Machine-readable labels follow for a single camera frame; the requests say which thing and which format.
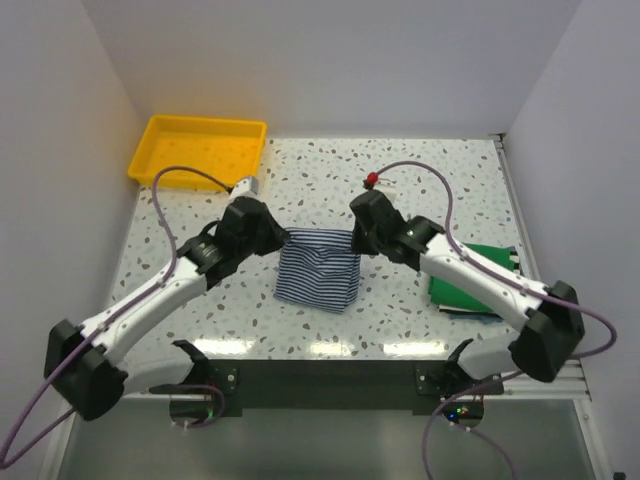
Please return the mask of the blue striped tank top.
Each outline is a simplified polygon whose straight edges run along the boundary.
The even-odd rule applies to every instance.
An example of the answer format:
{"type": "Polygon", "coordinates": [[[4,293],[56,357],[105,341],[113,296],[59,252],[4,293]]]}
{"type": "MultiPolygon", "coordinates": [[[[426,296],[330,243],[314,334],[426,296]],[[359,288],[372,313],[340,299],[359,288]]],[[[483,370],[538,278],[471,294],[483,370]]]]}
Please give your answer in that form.
{"type": "Polygon", "coordinates": [[[274,297],[280,301],[343,313],[357,298],[360,261],[348,230],[290,228],[280,250],[274,297]]]}

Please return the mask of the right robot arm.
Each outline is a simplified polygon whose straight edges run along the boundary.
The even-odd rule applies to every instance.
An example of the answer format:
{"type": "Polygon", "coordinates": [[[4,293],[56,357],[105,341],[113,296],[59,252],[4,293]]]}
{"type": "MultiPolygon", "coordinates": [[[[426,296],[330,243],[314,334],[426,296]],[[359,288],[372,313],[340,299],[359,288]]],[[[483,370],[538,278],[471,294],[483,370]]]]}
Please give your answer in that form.
{"type": "Polygon", "coordinates": [[[549,287],[511,272],[449,240],[442,226],[425,217],[406,220],[378,190],[359,195],[350,208],[355,252],[380,254],[441,279],[510,325],[506,334],[467,339],[454,349],[445,368],[452,390],[466,393],[480,380],[516,370],[545,383],[556,378],[584,336],[580,313],[566,306],[577,300],[573,287],[549,287]]]}

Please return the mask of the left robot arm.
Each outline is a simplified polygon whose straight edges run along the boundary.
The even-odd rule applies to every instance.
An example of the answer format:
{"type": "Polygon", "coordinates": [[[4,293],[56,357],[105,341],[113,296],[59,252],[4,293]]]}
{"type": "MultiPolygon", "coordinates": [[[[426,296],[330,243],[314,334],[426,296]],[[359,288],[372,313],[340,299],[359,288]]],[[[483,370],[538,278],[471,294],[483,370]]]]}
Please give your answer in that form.
{"type": "Polygon", "coordinates": [[[235,274],[250,256],[280,250],[288,238],[265,203],[246,196],[231,200],[221,219],[186,240],[158,274],[129,296],[79,325],[56,324],[48,337],[46,379],[86,421],[103,416],[136,390],[172,383],[185,392],[200,390],[207,368],[193,358],[136,375],[127,372],[123,360],[175,310],[235,274]]]}

